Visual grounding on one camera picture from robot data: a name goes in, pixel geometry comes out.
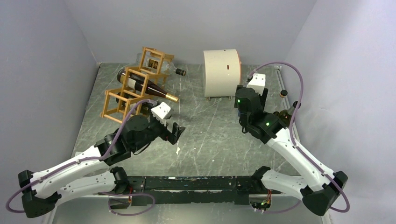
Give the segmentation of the clear glass bottle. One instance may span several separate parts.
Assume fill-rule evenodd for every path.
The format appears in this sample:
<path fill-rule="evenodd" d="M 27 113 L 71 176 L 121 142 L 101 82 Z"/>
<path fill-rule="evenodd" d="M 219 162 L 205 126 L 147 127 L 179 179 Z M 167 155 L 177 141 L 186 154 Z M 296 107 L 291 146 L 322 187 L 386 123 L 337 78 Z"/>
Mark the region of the clear glass bottle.
<path fill-rule="evenodd" d="M 280 97 L 285 98 L 287 95 L 288 95 L 288 91 L 287 90 L 281 90 Z"/>

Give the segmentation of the dark green wine bottle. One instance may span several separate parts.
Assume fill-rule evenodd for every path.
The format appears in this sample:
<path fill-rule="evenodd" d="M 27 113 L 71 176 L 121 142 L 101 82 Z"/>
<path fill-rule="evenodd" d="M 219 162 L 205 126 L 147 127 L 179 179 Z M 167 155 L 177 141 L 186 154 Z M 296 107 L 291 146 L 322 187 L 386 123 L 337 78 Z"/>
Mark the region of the dark green wine bottle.
<path fill-rule="evenodd" d="M 290 126 L 291 118 L 295 109 L 299 109 L 301 105 L 301 103 L 295 101 L 290 108 L 281 110 L 280 112 L 275 111 L 273 114 L 280 120 L 284 128 L 288 128 Z"/>

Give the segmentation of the dark bottle gold cap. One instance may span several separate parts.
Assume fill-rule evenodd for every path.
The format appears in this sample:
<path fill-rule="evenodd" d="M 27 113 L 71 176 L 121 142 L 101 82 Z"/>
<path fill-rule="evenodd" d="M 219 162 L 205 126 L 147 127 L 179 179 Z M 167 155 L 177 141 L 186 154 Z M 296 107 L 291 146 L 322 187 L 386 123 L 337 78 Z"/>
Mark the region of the dark bottle gold cap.
<path fill-rule="evenodd" d="M 117 80 L 120 83 L 123 83 L 126 77 L 127 76 L 126 76 L 125 70 L 123 70 L 123 69 L 119 70 L 119 72 L 117 74 Z M 131 73 L 129 75 L 129 77 L 127 78 L 127 86 L 129 88 L 132 88 L 133 90 L 141 92 L 144 87 L 144 78 L 137 74 Z M 158 85 L 153 83 L 152 81 L 148 81 L 146 89 L 145 89 L 145 93 L 149 94 L 149 95 L 157 96 L 157 97 L 166 98 L 173 102 L 179 102 L 179 97 L 171 95 L 170 93 L 168 93 L 167 91 L 165 91 L 164 89 L 162 89 L 161 87 L 159 87 Z"/>

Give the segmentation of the blue square glass bottle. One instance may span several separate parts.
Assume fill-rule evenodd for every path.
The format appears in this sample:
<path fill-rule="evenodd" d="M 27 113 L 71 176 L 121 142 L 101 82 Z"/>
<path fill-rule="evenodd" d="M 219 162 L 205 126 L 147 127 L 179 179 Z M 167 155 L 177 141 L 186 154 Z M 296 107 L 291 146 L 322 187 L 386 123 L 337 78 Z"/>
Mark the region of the blue square glass bottle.
<path fill-rule="evenodd" d="M 238 111 L 238 117 L 239 117 L 239 124 L 240 124 L 241 126 L 244 126 L 244 120 L 245 120 L 244 114 L 241 113 L 240 111 Z"/>

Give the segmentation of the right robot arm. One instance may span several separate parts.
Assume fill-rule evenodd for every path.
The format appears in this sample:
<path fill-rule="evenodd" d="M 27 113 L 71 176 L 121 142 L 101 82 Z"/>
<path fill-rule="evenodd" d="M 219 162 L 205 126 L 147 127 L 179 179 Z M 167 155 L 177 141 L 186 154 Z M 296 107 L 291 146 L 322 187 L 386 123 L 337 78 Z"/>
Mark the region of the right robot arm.
<path fill-rule="evenodd" d="M 238 85 L 235 107 L 239 110 L 239 124 L 263 144 L 277 151 L 300 176 L 284 175 L 269 167 L 255 172 L 252 188 L 257 193 L 267 189 L 280 191 L 300 200 L 312 213 L 323 216 L 341 195 L 348 176 L 335 172 L 316 159 L 289 128 L 274 114 L 264 111 L 265 100 L 254 89 Z"/>

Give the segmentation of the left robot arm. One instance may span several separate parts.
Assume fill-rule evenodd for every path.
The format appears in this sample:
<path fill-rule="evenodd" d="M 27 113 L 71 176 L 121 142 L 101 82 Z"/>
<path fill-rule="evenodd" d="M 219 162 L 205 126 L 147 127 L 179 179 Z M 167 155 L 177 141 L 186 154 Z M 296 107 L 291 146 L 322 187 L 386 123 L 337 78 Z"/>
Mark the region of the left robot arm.
<path fill-rule="evenodd" d="M 169 131 L 167 125 L 153 115 L 149 118 L 132 116 L 114 133 L 81 154 L 44 171 L 20 172 L 23 213 L 28 218 L 35 218 L 64 202 L 88 194 L 131 192 L 125 170 L 115 164 L 143 152 L 156 138 L 174 145 L 184 130 L 185 127 L 174 123 Z"/>

